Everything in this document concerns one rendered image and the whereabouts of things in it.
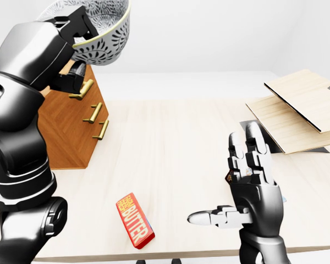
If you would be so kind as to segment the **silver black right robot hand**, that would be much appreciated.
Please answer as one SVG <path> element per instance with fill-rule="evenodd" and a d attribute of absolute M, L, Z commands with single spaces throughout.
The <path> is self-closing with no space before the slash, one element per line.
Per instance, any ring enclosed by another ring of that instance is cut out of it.
<path fill-rule="evenodd" d="M 245 135 L 246 148 L 236 132 L 229 135 L 228 166 L 234 171 L 229 186 L 235 205 L 192 213 L 188 222 L 219 228 L 243 226 L 260 237 L 277 237 L 283 219 L 283 200 L 273 179 L 270 147 L 255 122 L 246 126 Z"/>

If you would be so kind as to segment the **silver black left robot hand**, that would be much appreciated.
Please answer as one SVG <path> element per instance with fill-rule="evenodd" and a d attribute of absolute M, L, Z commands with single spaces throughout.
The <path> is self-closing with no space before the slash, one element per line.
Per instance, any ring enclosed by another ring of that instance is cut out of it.
<path fill-rule="evenodd" d="M 97 35 L 82 5 L 67 6 L 44 21 L 17 24 L 0 47 L 0 74 L 37 91 L 49 86 L 79 94 L 86 63 L 77 61 L 68 74 L 60 72 L 75 53 L 75 38 L 88 40 Z"/>

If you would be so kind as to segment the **patterned grey white bowl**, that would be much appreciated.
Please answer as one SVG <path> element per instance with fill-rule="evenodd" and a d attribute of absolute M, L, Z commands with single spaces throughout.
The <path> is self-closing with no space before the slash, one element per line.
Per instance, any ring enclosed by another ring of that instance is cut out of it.
<path fill-rule="evenodd" d="M 37 19 L 55 17 L 67 6 L 84 6 L 98 32 L 98 36 L 89 40 L 76 37 L 71 59 L 91 65 L 108 65 L 116 61 L 129 37 L 131 0 L 56 0 Z"/>

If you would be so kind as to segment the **wooden cabinet drawer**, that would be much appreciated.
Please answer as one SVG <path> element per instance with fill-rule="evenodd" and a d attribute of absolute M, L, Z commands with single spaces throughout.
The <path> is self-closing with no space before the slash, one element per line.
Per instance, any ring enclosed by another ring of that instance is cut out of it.
<path fill-rule="evenodd" d="M 94 84 L 85 97 L 97 95 L 96 80 L 90 65 L 87 66 L 84 81 L 89 79 L 92 79 Z M 39 109 L 39 129 L 47 131 L 57 129 L 59 132 L 73 129 L 73 119 L 77 117 L 78 113 L 78 102 L 77 99 L 69 98 L 69 94 L 66 92 L 50 91 Z"/>
<path fill-rule="evenodd" d="M 99 102 L 102 102 L 103 106 L 95 122 L 93 124 L 83 122 L 83 119 L 89 118 L 94 111 L 91 105 L 96 105 Z M 99 122 L 105 121 L 108 119 L 108 116 L 108 110 L 100 94 L 85 97 L 82 101 L 78 102 L 78 113 L 77 117 L 73 119 L 74 128 L 71 132 L 74 153 L 76 154 L 76 164 L 73 165 L 73 168 L 86 168 L 88 166 L 94 149 L 100 141 L 92 138 L 92 136 L 100 133 L 102 125 Z"/>
<path fill-rule="evenodd" d="M 85 81 L 79 94 L 60 93 L 54 121 L 63 140 L 75 150 L 93 151 L 108 123 L 108 111 L 95 80 Z"/>

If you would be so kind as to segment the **wooden cabinet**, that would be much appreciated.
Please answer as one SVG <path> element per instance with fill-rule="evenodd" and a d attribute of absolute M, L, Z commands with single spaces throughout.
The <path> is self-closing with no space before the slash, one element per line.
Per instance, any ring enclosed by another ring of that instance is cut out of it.
<path fill-rule="evenodd" d="M 46 95 L 52 91 L 50 88 L 43 90 Z M 64 136 L 57 129 L 52 131 L 40 130 L 47 145 L 49 165 L 51 169 L 72 169 L 76 164 L 76 154 L 74 148 L 65 143 Z"/>

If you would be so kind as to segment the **pale wooden board, dark edge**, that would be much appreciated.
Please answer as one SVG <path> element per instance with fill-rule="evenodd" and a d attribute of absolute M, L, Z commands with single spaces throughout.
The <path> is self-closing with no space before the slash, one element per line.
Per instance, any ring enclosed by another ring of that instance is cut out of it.
<path fill-rule="evenodd" d="M 330 131 L 330 81 L 308 69 L 265 83 L 317 131 Z"/>

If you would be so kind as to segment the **red butter box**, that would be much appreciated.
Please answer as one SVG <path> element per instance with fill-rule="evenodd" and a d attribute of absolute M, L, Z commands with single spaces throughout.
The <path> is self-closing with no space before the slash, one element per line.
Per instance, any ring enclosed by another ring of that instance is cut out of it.
<path fill-rule="evenodd" d="M 127 194 L 116 203 L 116 207 L 133 247 L 142 249 L 155 233 L 135 195 L 132 192 Z"/>

